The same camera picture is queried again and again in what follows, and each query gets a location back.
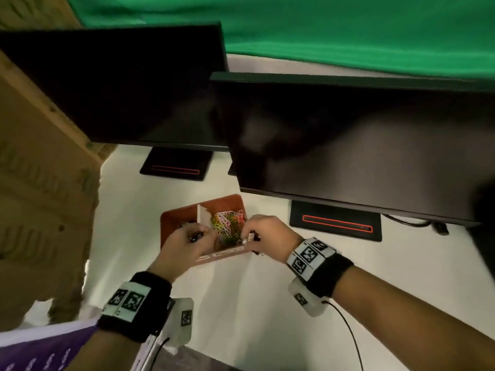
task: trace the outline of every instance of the black monitor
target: black monitor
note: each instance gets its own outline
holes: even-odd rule
[[[209,83],[227,70],[219,23],[3,31],[0,49],[91,141],[228,151]]]
[[[444,223],[483,220],[480,195],[495,189],[493,82],[211,79],[241,191]]]

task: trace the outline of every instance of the person's right arm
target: person's right arm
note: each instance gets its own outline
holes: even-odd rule
[[[282,263],[303,241],[274,216],[253,216],[243,238],[252,230],[261,241],[247,248]],[[344,272],[332,299],[411,370],[495,370],[490,337],[361,268]]]

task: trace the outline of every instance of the person's left hand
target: person's left hand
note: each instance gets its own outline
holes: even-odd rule
[[[203,237],[191,243],[191,237],[198,233],[204,233]],[[213,250],[217,237],[216,230],[198,223],[187,224],[177,229],[167,238],[148,272],[173,284],[203,253]]]

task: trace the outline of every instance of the hand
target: hand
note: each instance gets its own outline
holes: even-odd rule
[[[246,249],[262,252],[284,264],[295,248],[304,241],[304,238],[276,216],[254,215],[251,217],[244,224],[242,239],[246,239],[252,230],[258,233],[260,241],[248,242]]]
[[[191,236],[200,232],[204,233],[203,237],[191,243]],[[213,250],[217,237],[216,230],[198,223],[187,224],[177,229],[167,238],[148,272],[173,284],[203,253]]]

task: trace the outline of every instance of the red outlined rectangle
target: red outlined rectangle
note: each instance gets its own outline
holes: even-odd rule
[[[152,165],[152,167],[150,169],[152,171],[162,171],[162,172],[179,173],[179,174],[193,174],[193,175],[199,175],[200,174],[200,171],[198,169],[164,167],[162,165]]]
[[[365,224],[349,223],[347,221],[335,220],[334,218],[316,217],[310,215],[302,215],[302,220],[305,223],[313,223],[326,226],[341,227],[349,230],[363,231],[365,233],[373,233],[373,227]]]

